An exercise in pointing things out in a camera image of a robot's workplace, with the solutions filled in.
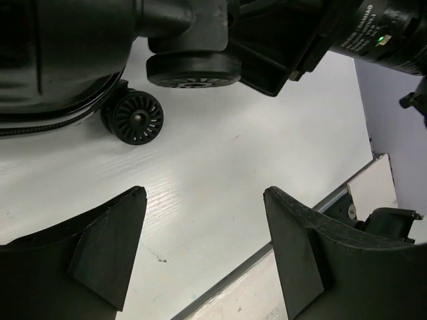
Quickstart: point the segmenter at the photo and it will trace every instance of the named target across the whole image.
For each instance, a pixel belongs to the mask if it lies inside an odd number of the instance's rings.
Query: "black plastic part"
[[[371,235],[278,189],[264,202],[290,320],[423,320],[427,245]]]
[[[160,87],[223,87],[238,82],[241,72],[239,59],[225,53],[155,55],[147,61],[147,77]]]
[[[422,216],[413,210],[379,208],[358,229],[395,241],[415,243],[408,238],[415,220],[422,220]]]
[[[195,19],[185,0],[137,0],[137,32],[149,39],[177,37]]]
[[[160,6],[165,0],[149,0],[149,3],[152,1],[159,1]],[[175,36],[149,38],[148,45],[151,51],[156,54],[194,51],[220,52],[227,47],[227,0],[187,0],[177,3],[191,8],[188,13],[192,16],[190,28]],[[149,25],[143,24],[142,27],[148,28]]]
[[[134,187],[0,247],[0,308],[19,320],[114,320],[123,310],[145,210]]]
[[[423,77],[417,90],[401,98],[400,105],[404,109],[414,107],[424,117],[427,117],[427,77]]]
[[[6,0],[0,28],[2,119],[64,115],[121,73],[136,38],[134,0]]]

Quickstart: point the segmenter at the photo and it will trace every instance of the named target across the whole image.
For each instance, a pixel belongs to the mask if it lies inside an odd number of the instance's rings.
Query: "white wood grain surface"
[[[0,243],[55,225],[134,186],[149,206],[119,320],[170,319],[269,240],[262,193],[314,205],[372,159],[351,59],[328,54],[278,98],[237,84],[162,89],[137,41],[124,78],[165,109],[161,135],[130,147],[98,116],[0,141]]]

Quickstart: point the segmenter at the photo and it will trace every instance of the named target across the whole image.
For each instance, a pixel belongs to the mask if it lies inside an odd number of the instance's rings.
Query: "black wheel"
[[[147,77],[160,87],[208,88],[240,80],[240,60],[226,53],[154,55],[147,61]]]
[[[109,128],[128,145],[145,145],[163,127],[163,109],[152,95],[129,90],[115,107],[109,108]]]

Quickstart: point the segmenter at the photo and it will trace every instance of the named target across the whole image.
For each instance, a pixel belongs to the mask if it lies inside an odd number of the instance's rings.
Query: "black plastic housing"
[[[422,0],[246,0],[228,49],[241,82],[276,96],[312,72],[328,50],[413,75],[427,73]]]

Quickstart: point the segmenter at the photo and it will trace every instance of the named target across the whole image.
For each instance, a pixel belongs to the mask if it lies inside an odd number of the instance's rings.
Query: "caster wheel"
[[[147,77],[160,87],[212,88],[240,80],[240,60],[225,53],[154,55],[147,61]]]
[[[149,143],[163,127],[163,109],[159,101],[142,91],[129,90],[115,107],[108,109],[109,128],[128,145]]]

